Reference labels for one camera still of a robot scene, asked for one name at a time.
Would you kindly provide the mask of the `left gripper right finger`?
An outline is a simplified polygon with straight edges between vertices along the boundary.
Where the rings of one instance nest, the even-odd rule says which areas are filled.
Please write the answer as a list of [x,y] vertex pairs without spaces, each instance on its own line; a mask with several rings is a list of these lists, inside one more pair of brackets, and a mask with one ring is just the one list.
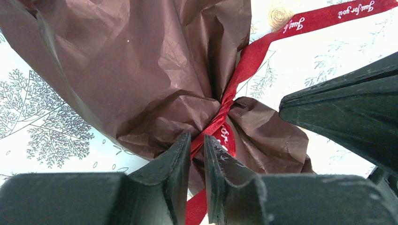
[[395,225],[398,207],[355,175],[258,174],[204,140],[208,220],[217,225]]

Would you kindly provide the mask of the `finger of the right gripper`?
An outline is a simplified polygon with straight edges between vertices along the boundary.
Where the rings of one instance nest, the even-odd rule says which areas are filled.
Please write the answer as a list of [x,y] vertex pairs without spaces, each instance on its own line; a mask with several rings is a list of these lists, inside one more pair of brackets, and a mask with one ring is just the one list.
[[397,53],[285,96],[279,115],[397,175]]

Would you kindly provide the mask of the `brown flower bouquet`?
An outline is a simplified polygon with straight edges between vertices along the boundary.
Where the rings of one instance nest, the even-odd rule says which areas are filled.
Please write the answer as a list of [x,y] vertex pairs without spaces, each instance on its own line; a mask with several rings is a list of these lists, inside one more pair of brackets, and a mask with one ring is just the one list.
[[[249,45],[248,0],[3,0],[11,47],[82,118],[152,159],[197,137]],[[237,159],[259,173],[311,173],[308,137],[278,112],[233,98]]]

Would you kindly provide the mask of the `red printed ribbon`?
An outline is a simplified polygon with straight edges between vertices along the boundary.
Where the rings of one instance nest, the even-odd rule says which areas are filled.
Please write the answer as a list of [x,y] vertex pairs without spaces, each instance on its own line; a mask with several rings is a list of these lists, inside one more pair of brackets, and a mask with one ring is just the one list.
[[[361,3],[363,6],[369,5],[370,12],[366,12],[364,15],[354,15],[348,13],[343,16],[342,19],[334,18],[334,14],[338,14],[338,11],[342,11],[343,7],[353,6],[354,3]],[[251,78],[260,68],[266,53],[268,52],[269,46],[273,41],[292,37],[298,34],[308,33],[315,30],[320,30],[326,27],[330,27],[339,23],[375,15],[388,10],[391,10],[398,6],[397,0],[355,0],[346,3],[340,3],[315,9],[307,12],[295,14],[291,20],[298,20],[301,17],[304,18],[304,28],[300,28],[299,31],[284,31],[282,30],[266,34],[262,38],[252,42],[245,47],[240,56],[240,61],[236,66],[236,69],[229,81],[226,90],[221,100],[221,108],[217,115],[212,119],[209,125],[204,129],[191,143],[191,159],[199,152],[200,148],[204,144],[205,135],[213,135],[216,133],[216,137],[221,136],[222,128],[226,128],[226,131],[230,131],[230,136],[227,136],[232,141],[227,143],[228,153],[232,153],[232,156],[236,156],[236,144],[235,137],[232,135],[232,129],[226,123],[227,113],[233,104],[233,98],[237,94],[237,87],[240,83]],[[199,225],[207,213],[207,199],[206,189],[201,190],[192,199],[187,202],[186,211],[186,225]]]

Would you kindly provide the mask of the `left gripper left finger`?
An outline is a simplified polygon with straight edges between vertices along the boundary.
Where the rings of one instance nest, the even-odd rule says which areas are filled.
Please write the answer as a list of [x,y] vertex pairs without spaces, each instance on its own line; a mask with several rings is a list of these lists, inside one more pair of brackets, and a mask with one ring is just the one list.
[[191,136],[135,172],[25,173],[0,189],[3,225],[183,225]]

